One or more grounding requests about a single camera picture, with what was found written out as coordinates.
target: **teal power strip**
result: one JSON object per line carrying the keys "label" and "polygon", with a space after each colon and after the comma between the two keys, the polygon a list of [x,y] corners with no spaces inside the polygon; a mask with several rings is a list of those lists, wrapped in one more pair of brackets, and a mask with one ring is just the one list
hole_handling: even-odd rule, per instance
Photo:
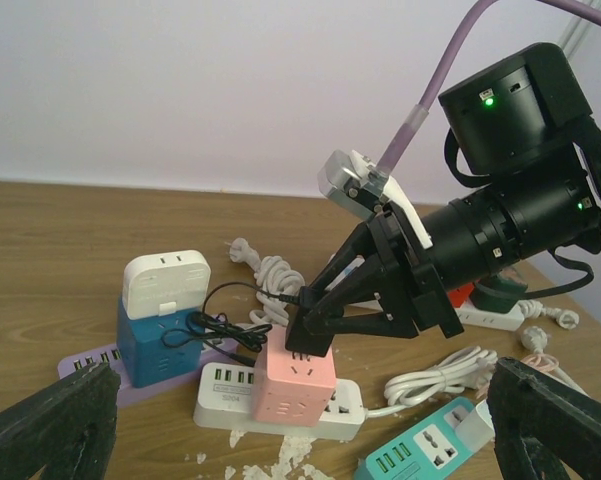
{"label": "teal power strip", "polygon": [[467,461],[471,452],[455,428],[473,410],[457,397],[369,455],[354,480],[439,480]]}

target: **purple power strip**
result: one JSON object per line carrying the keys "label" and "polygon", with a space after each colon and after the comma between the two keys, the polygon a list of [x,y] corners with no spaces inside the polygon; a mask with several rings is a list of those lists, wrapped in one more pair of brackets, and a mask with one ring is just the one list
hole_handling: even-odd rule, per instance
{"label": "purple power strip", "polygon": [[[238,347],[238,343],[233,339],[227,338],[218,343],[217,346],[222,350],[234,353]],[[171,390],[185,383],[192,382],[193,380],[197,380],[202,373],[202,367],[207,363],[226,363],[228,361],[228,357],[204,345],[202,353],[200,354],[200,363],[197,370],[164,380],[163,382],[154,383],[148,387],[133,388],[129,381],[127,370],[124,368],[122,358],[120,357],[118,346],[115,343],[111,343],[104,347],[94,348],[88,352],[82,352],[77,355],[63,358],[58,364],[58,375],[60,378],[64,378],[90,363],[109,362],[111,368],[120,375],[120,390],[118,390],[117,404],[118,408],[122,408],[127,405],[141,402],[142,400],[146,400],[147,398],[166,392],[167,390]]]}

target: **usb port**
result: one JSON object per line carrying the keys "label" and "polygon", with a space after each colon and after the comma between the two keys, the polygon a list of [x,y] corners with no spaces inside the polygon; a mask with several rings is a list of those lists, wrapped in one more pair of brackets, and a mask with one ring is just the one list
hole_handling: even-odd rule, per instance
{"label": "usb port", "polygon": [[376,458],[376,463],[378,464],[378,466],[380,467],[380,470],[382,470],[384,473],[387,473],[389,471],[389,469],[387,468],[387,466],[384,464],[384,462],[382,460],[380,460],[379,458]]}
{"label": "usb port", "polygon": [[396,457],[398,457],[401,462],[404,462],[404,457],[400,453],[400,450],[398,450],[396,447],[393,447],[391,450],[393,450],[393,453],[396,454]]}
{"label": "usb port", "polygon": [[389,464],[389,466],[390,466],[391,468],[393,468],[393,467],[395,467],[395,466],[396,466],[396,464],[394,463],[393,459],[392,459],[392,458],[389,456],[389,454],[388,454],[388,453],[385,453],[385,454],[383,455],[383,457],[384,457],[384,459],[387,461],[387,463]]}
{"label": "usb port", "polygon": [[409,449],[407,448],[407,446],[406,446],[404,443],[400,442],[400,443],[398,444],[398,446],[400,447],[400,449],[402,450],[402,452],[403,452],[403,453],[404,453],[404,454],[405,454],[407,457],[410,457],[410,456],[411,456],[411,452],[409,451]]}

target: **blue cube socket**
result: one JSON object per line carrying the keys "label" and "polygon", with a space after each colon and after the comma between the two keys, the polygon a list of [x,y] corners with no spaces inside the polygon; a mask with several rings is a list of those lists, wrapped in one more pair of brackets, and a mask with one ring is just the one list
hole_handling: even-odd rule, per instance
{"label": "blue cube socket", "polygon": [[[153,385],[198,368],[202,342],[189,342],[180,348],[168,348],[162,343],[162,334],[172,328],[184,329],[187,315],[195,310],[190,308],[169,315],[130,320],[122,297],[118,299],[116,343],[135,388]],[[169,342],[174,344],[186,338],[182,332],[169,334]]]}
{"label": "blue cube socket", "polygon": [[453,399],[369,455],[356,470],[354,480],[447,478],[473,455],[455,434],[457,425],[473,408],[464,397]]}

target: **robotic arm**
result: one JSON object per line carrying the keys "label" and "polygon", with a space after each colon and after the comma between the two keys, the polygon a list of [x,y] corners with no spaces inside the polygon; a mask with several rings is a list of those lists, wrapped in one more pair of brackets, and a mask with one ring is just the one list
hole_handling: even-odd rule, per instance
{"label": "robotic arm", "polygon": [[[357,152],[334,152],[320,172],[321,191],[365,221],[301,290],[287,350],[324,356],[341,333],[414,338],[438,325],[457,335],[463,328],[447,291],[545,250],[586,275],[524,298],[593,279],[588,265],[555,253],[570,245],[601,251],[601,209],[588,181],[601,203],[601,131],[562,50],[532,45],[439,100],[451,126],[446,163],[476,190],[420,219],[390,175]],[[459,150],[475,176],[458,170]],[[356,257],[364,263],[327,292]],[[346,305],[374,298],[382,312],[344,316]]]}

